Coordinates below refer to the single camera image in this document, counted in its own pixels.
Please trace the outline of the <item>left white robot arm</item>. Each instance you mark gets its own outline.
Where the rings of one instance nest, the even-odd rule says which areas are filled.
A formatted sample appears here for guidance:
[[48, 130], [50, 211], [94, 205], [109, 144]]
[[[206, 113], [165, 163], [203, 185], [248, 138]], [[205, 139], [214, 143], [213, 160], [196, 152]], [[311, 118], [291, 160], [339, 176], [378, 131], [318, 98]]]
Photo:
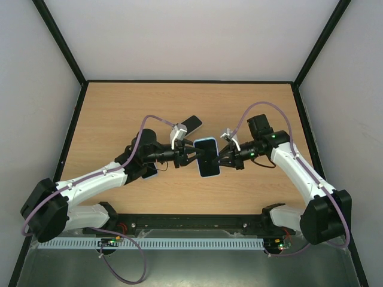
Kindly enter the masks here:
[[67, 181], [53, 182], [49, 178], [39, 181], [20, 211], [25, 228], [44, 243], [67, 230], [106, 226], [111, 219], [107, 208], [81, 203], [139, 179], [151, 163], [171, 161], [179, 168], [204, 155], [203, 150], [183, 138], [183, 133], [174, 130], [171, 142], [161, 144], [153, 130], [142, 129], [124, 153], [106, 166]]

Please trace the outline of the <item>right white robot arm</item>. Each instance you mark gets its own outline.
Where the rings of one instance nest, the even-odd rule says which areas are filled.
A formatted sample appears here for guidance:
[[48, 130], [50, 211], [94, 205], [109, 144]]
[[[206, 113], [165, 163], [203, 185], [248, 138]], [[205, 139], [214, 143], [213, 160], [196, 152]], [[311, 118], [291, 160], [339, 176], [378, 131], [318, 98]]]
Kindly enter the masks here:
[[226, 129], [221, 137], [227, 145], [214, 163], [241, 170], [246, 160], [255, 161], [265, 156], [288, 176], [305, 202], [304, 209], [284, 203], [264, 208], [262, 230], [274, 234], [281, 227], [288, 228], [302, 233], [312, 245], [344, 236], [344, 245], [348, 246], [351, 239], [350, 194], [338, 191], [320, 176], [292, 143], [289, 134], [284, 130], [274, 131], [264, 114], [248, 119], [247, 124], [253, 140], [240, 143], [235, 133]]

